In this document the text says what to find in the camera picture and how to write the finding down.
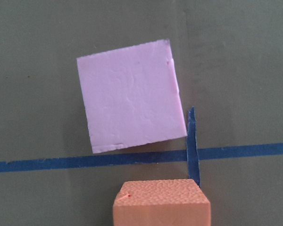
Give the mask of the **orange foam cube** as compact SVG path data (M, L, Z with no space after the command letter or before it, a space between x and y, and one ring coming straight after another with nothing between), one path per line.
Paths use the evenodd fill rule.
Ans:
M115 226L209 226L211 204L193 179L124 182L113 204Z

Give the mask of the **pink foam cube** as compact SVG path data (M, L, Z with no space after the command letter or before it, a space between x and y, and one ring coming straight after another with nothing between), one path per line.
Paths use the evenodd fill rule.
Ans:
M77 69L93 153L187 135L168 39L82 56Z

